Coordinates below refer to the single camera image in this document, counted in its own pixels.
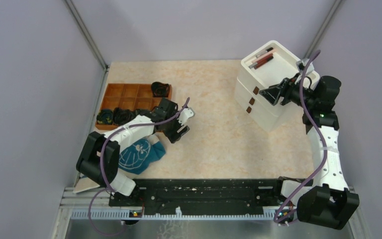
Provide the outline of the white drawer organizer box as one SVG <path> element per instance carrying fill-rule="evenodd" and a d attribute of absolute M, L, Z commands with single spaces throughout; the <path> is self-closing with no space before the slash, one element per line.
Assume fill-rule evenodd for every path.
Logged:
<path fill-rule="evenodd" d="M 259 58 L 255 57 L 270 47 L 274 49 Z M 273 53 L 273 60 L 256 70 L 249 68 L 251 64 L 271 53 Z M 299 72 L 295 64 L 299 60 L 296 55 L 278 41 L 270 40 L 240 62 L 234 99 L 244 112 L 267 132 L 289 121 L 301 107 L 294 103 L 288 103 L 285 106 L 277 103 L 272 106 L 264 97 L 259 95 L 259 90 L 279 84 L 284 78 L 293 77 Z"/>

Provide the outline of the red lip gloss tube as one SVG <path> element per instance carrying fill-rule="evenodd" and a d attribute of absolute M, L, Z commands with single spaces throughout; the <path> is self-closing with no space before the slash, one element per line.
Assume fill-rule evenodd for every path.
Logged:
<path fill-rule="evenodd" d="M 266 63 L 268 63 L 269 61 L 273 60 L 273 58 L 274 58 L 273 56 L 270 56 L 270 57 L 266 58 L 265 60 L 263 60 L 263 61 L 261 61 L 260 63 L 258 63 L 258 64 L 254 67 L 254 69 L 256 70 L 256 69 L 260 68 L 260 67 L 263 66 L 264 64 L 266 64 Z"/>

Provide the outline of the clear glitter gloss tube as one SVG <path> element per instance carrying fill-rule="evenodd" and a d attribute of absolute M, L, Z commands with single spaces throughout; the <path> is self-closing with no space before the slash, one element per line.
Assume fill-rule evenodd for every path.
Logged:
<path fill-rule="evenodd" d="M 266 49 L 266 50 L 260 52 L 260 53 L 257 54 L 255 57 L 256 57 L 256 58 L 259 58 L 259 57 L 261 57 L 261 56 L 267 54 L 268 52 L 272 51 L 273 49 L 274 49 L 273 47 L 270 47 L 270 48 L 268 48 L 268 49 Z"/>

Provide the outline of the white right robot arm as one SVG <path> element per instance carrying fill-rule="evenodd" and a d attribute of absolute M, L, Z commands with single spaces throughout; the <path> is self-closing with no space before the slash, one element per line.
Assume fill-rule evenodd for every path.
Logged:
<path fill-rule="evenodd" d="M 272 200 L 281 205 L 274 222 L 292 224 L 293 215 L 304 223 L 341 230 L 360 204 L 343 176 L 338 149 L 339 122 L 333 111 L 341 81 L 323 76 L 314 88 L 301 87 L 297 78 L 259 91 L 273 106 L 294 103 L 303 108 L 303 124 L 311 144 L 314 172 L 302 182 L 283 179 L 272 191 Z"/>

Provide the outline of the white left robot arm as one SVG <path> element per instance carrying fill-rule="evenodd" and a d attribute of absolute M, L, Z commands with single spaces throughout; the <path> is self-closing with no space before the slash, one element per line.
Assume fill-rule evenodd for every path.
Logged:
<path fill-rule="evenodd" d="M 162 98 L 153 110 L 143 110 L 132 120 L 104 134 L 93 131 L 85 141 L 76 164 L 76 170 L 99 186 L 119 193 L 128 206 L 139 201 L 136 182 L 121 172 L 121 152 L 138 140 L 162 132 L 175 143 L 189 131 L 188 121 L 195 116 L 194 110 L 185 102 L 178 104 Z"/>

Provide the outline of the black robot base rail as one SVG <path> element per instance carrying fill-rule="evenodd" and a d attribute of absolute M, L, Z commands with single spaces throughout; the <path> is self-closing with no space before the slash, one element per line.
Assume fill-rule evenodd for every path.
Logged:
<path fill-rule="evenodd" d="M 137 179 L 130 196 L 115 193 L 110 207 L 139 207 L 146 216 L 262 215 L 264 207 L 285 200 L 280 195 L 287 177 L 278 179 Z"/>

